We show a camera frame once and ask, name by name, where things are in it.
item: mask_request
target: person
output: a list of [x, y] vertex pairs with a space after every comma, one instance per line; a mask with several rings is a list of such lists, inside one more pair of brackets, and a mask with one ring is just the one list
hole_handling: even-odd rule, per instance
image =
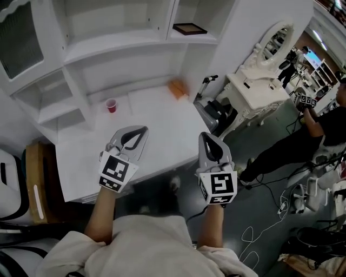
[[287, 84], [291, 81], [291, 78], [293, 76], [293, 74], [296, 72], [297, 70], [297, 66], [300, 65], [307, 65], [304, 63], [304, 54], [307, 54], [309, 51], [309, 48], [307, 46], [304, 46], [302, 51], [298, 50], [297, 51], [297, 56], [293, 59], [293, 61], [291, 61], [291, 64], [288, 68], [286, 68], [285, 70], [282, 70], [282, 72], [280, 73], [278, 79], [281, 81], [283, 80], [283, 84], [282, 87], [286, 88]]
[[69, 232], [44, 258], [37, 277], [65, 276], [242, 276], [258, 275], [223, 247], [224, 209], [209, 205], [197, 250], [176, 206], [176, 189], [166, 195], [165, 215], [127, 215], [113, 221], [116, 193], [101, 187], [84, 234]]
[[322, 116], [305, 108], [305, 125], [262, 152], [244, 171], [240, 170], [241, 184], [247, 185], [260, 174], [273, 172], [286, 164], [310, 161], [321, 143], [324, 146], [346, 143], [343, 125], [346, 119], [346, 78], [340, 80], [336, 102], [340, 106]]

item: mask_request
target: gray floor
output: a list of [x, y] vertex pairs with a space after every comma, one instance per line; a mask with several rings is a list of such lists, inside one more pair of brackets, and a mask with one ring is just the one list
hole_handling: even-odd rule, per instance
[[[285, 126], [293, 122], [297, 117], [296, 109], [291, 103], [284, 104], [271, 118], [267, 119], [265, 125], [259, 127], [253, 124], [250, 127], [241, 126], [225, 138], [230, 147], [233, 160], [237, 164], [246, 164], [250, 157], [256, 157], [260, 152], [269, 148], [276, 141], [288, 135]], [[300, 164], [291, 164], [264, 176], [263, 182], [277, 180], [290, 175]], [[178, 168], [175, 172], [180, 176], [182, 186], [178, 191], [178, 200], [181, 212], [188, 218], [199, 213], [205, 202], [197, 185], [197, 177], [194, 172], [197, 164], [190, 168]], [[269, 185], [274, 193], [277, 203], [279, 196], [285, 188], [285, 181]], [[189, 222], [189, 231], [192, 240], [196, 240], [201, 226], [203, 216], [192, 219]], [[289, 231], [293, 227], [312, 226], [317, 220], [330, 219], [330, 207], [320, 206], [317, 213], [306, 211], [304, 214], [289, 214], [287, 218], [275, 227], [264, 232], [260, 239], [253, 243], [242, 256], [244, 259], [251, 251], [256, 251], [260, 261], [255, 268], [259, 276], [263, 276], [275, 263], [280, 254], [280, 248], [289, 237]], [[252, 226], [254, 238], [257, 238], [263, 229], [268, 228], [279, 220], [277, 207], [273, 203], [268, 188], [261, 186], [252, 190], [242, 190], [234, 201], [225, 209], [224, 219], [224, 245], [233, 249], [240, 255], [248, 245], [242, 242], [241, 236], [245, 229]], [[251, 239], [251, 232], [245, 236]], [[257, 257], [249, 256], [245, 264], [253, 267]]]

